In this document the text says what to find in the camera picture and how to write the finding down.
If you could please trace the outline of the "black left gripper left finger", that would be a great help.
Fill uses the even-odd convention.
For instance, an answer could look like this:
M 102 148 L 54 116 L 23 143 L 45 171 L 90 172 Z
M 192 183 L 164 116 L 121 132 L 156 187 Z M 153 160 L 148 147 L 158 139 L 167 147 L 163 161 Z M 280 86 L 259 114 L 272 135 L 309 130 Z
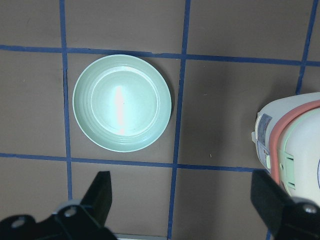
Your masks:
M 109 171 L 96 174 L 79 203 L 68 203 L 48 218 L 37 222 L 28 214 L 0 221 L 2 240 L 115 240 L 106 219 L 112 205 Z

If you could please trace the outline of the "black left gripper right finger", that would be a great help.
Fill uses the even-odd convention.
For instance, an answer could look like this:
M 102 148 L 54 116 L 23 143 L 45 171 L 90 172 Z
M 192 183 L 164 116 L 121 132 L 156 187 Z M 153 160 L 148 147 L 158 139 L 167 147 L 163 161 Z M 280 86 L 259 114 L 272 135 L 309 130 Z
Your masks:
M 275 240 L 320 238 L 320 206 L 289 196 L 266 171 L 252 172 L 250 200 Z

